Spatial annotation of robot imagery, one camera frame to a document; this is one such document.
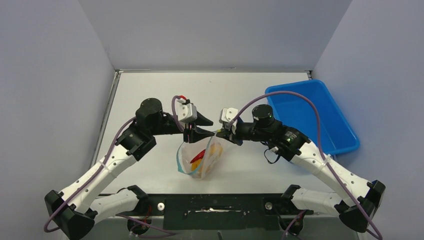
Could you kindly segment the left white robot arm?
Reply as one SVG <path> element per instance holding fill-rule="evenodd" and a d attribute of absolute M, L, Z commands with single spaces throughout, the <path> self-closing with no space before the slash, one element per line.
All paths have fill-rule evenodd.
<path fill-rule="evenodd" d="M 80 240 L 95 224 L 132 212 L 147 202 L 148 195 L 136 185 L 104 197 L 101 193 L 155 147 L 156 136 L 182 134 L 189 144 L 213 136 L 206 130 L 213 121 L 199 113 L 189 99 L 176 95 L 171 103 L 172 112 L 168 113 L 159 99 L 143 100 L 134 117 L 120 127 L 104 157 L 69 186 L 46 194 L 48 221 L 54 222 L 68 239 Z"/>

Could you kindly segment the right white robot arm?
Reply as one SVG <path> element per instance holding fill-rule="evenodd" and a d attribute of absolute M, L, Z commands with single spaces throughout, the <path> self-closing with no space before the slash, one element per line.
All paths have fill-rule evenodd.
<path fill-rule="evenodd" d="M 289 214 L 308 210 L 338 217 L 353 231 L 365 233 L 377 212 L 386 186 L 379 180 L 362 178 L 326 154 L 321 156 L 317 145 L 296 128 L 284 125 L 274 118 L 270 105 L 253 108 L 253 122 L 238 118 L 230 127 L 227 124 L 238 114 L 235 108 L 221 111 L 222 128 L 218 138 L 241 146 L 244 141 L 259 142 L 286 161 L 295 164 L 332 189 L 321 192 L 292 184 L 283 193 L 282 209 Z"/>

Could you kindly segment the yellow lemon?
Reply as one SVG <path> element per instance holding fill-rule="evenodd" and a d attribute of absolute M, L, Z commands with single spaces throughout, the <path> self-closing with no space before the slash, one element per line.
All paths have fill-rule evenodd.
<path fill-rule="evenodd" d="M 209 156 L 219 158 L 223 153 L 223 146 L 220 143 L 213 143 L 209 146 Z"/>

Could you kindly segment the clear zip top bag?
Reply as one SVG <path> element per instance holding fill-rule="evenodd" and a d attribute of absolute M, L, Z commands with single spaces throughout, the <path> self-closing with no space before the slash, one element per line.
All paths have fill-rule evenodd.
<path fill-rule="evenodd" d="M 192 179 L 204 179 L 225 150 L 225 143 L 215 135 L 196 143 L 183 142 L 176 152 L 177 170 Z"/>

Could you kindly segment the small orange food ball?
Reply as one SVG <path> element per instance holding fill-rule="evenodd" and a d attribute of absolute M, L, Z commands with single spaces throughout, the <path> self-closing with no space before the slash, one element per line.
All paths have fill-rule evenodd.
<path fill-rule="evenodd" d="M 192 172 L 199 172 L 201 173 L 203 171 L 203 164 L 202 164 L 202 159 L 198 159 L 197 161 L 193 162 L 191 164 L 191 171 Z"/>

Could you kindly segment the red chili pepper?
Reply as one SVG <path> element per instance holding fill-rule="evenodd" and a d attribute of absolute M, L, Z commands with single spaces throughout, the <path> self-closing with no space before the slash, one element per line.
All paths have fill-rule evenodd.
<path fill-rule="evenodd" d="M 203 149 L 201 152 L 199 152 L 191 161 L 190 164 L 193 164 L 195 162 L 197 162 L 200 159 L 203 159 L 203 157 L 205 156 L 206 153 L 206 149 Z"/>

